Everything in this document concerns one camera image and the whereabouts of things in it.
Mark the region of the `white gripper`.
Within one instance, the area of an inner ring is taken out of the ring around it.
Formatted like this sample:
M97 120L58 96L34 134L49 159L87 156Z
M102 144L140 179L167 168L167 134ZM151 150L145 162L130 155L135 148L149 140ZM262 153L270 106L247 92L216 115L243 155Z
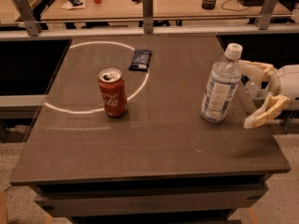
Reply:
M239 65L241 74L252 82L269 80L263 105L245 119L245 129L261 127L283 110L299 110L299 64L278 70L270 63L240 60Z

